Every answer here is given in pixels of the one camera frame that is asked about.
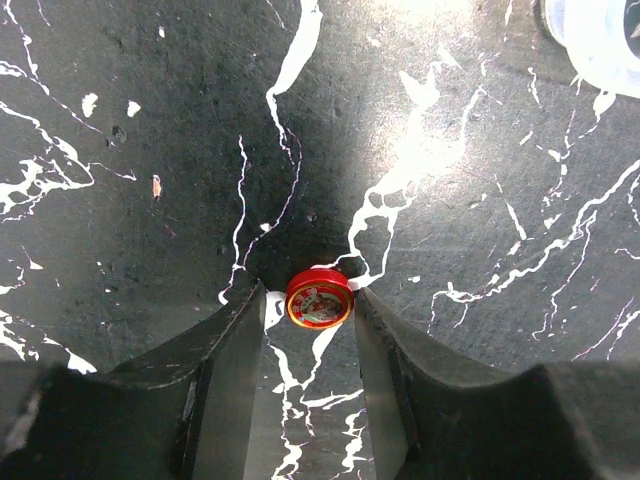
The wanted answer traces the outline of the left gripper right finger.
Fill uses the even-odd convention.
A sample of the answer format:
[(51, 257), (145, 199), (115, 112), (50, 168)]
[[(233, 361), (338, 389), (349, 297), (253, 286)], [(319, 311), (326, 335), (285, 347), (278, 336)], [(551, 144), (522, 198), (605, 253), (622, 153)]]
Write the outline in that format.
[(511, 374), (434, 340), (369, 289), (354, 325), (378, 478), (638, 477), (637, 362)]

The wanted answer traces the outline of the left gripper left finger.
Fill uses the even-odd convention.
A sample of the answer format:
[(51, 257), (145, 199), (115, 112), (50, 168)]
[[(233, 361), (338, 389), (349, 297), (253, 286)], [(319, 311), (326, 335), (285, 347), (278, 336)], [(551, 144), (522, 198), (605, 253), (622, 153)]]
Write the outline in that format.
[(254, 281), (209, 318), (107, 373), (1, 365), (5, 479), (239, 479), (265, 320)]

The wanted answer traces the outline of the small orange coin item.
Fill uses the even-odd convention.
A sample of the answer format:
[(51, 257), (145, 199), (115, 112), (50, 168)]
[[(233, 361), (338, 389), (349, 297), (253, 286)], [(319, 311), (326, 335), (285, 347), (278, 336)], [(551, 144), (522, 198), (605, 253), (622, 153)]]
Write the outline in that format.
[(351, 315), (354, 292), (348, 278), (337, 270), (307, 269), (289, 281), (285, 307), (297, 326), (324, 330), (342, 324)]

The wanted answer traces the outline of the clear medicine kit box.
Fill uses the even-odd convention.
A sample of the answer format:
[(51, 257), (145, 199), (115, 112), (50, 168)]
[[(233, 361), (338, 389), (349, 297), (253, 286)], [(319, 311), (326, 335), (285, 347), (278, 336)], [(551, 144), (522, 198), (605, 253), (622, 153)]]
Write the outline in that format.
[(609, 93), (639, 97), (637, 1), (542, 1), (540, 9), (580, 78)]

